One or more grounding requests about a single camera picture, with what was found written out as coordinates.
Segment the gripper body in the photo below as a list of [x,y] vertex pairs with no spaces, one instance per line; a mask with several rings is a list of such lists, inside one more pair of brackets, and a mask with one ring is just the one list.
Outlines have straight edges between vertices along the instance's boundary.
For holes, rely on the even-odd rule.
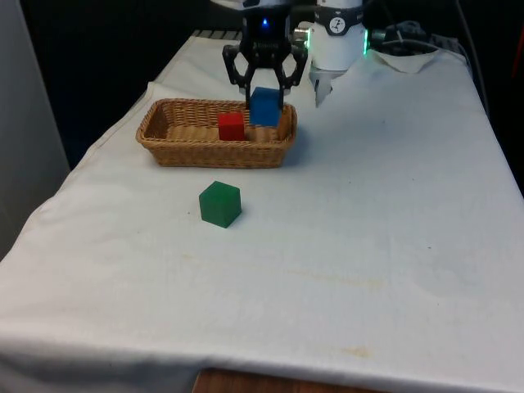
[[248,51],[282,52],[290,46],[290,7],[258,7],[243,15],[243,47]]

